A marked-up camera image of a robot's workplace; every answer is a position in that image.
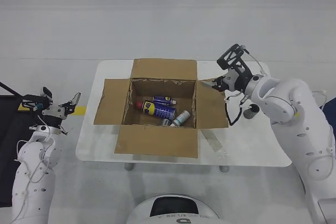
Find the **white spray can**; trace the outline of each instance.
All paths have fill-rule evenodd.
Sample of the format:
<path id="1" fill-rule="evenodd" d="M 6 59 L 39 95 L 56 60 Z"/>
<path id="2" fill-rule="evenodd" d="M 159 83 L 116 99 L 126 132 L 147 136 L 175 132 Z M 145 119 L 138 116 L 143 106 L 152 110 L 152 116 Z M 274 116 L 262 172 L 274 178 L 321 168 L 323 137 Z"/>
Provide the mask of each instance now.
<path id="1" fill-rule="evenodd" d="M 171 127 L 179 127 L 181 126 L 188 118 L 190 117 L 190 113 L 186 110 L 183 111 L 175 120 L 172 121 Z"/>

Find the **yellow line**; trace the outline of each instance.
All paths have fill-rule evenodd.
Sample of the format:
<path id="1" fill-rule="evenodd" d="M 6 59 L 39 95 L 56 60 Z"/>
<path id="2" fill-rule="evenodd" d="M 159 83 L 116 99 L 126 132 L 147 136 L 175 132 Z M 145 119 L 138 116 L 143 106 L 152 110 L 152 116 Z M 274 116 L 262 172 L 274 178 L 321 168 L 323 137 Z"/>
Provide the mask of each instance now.
<path id="1" fill-rule="evenodd" d="M 70 115 L 78 115 L 78 116 L 84 115 L 86 113 L 86 108 L 87 108 L 86 106 L 76 106 L 74 109 L 74 113 Z M 20 104 L 17 110 L 18 111 L 29 111 L 29 108 L 25 108 Z"/>

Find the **wd-40 can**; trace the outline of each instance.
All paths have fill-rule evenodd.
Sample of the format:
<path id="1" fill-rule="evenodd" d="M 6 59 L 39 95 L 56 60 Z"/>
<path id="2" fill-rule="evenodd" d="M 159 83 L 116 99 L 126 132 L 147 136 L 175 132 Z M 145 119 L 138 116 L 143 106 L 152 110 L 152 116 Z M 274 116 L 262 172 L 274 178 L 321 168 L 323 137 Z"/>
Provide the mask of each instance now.
<path id="1" fill-rule="evenodd" d="M 142 112 L 145 114 L 157 116 L 159 118 L 168 120 L 174 120 L 176 111 L 175 108 L 171 108 L 170 106 L 156 104 L 148 100 L 146 100 L 144 103 L 136 102 L 136 107 L 142 110 Z"/>
<path id="2" fill-rule="evenodd" d="M 153 102 L 167 106 L 175 105 L 177 103 L 175 100 L 167 96 L 155 96 L 153 97 Z"/>

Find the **logo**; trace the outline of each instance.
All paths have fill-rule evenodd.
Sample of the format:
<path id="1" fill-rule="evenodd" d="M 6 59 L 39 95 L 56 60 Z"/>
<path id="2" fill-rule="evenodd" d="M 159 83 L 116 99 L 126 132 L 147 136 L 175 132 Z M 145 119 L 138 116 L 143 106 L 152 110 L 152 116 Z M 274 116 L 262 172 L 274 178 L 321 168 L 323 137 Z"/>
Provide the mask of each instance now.
<path id="1" fill-rule="evenodd" d="M 145 114 L 153 115 L 155 112 L 155 106 L 151 102 L 146 102 L 143 107 L 143 112 Z"/>
<path id="2" fill-rule="evenodd" d="M 179 224 L 191 224 L 192 222 L 188 218 L 178 218 L 177 223 L 179 223 Z"/>

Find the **white table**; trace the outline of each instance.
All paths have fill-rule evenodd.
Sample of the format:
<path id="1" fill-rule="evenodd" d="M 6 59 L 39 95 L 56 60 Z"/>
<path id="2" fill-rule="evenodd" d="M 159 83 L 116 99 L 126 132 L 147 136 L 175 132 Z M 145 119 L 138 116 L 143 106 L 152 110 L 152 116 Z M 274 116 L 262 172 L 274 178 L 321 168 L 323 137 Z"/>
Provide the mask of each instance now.
<path id="1" fill-rule="evenodd" d="M 247 62 L 252 73 L 260 73 L 255 62 Z M 129 78 L 133 60 L 105 60 L 96 71 L 88 100 L 87 110 L 76 147 L 76 156 L 83 161 L 126 162 L 126 163 L 159 163 L 159 164 L 197 164 L 218 166 L 275 166 L 286 167 L 291 160 L 280 148 L 269 119 L 259 112 L 253 119 L 240 120 L 229 128 L 207 129 L 220 141 L 223 148 L 214 151 L 201 131 L 198 131 L 198 158 L 170 156 L 149 156 L 115 154 L 115 146 L 119 133 L 119 125 L 94 125 L 96 110 L 99 105 L 104 79 Z M 269 69 L 262 63 L 265 72 Z M 198 61 L 198 79 L 218 77 L 224 71 L 215 61 Z M 238 103 L 242 96 L 234 97 L 229 103 L 229 115 L 234 119 L 238 112 Z"/>

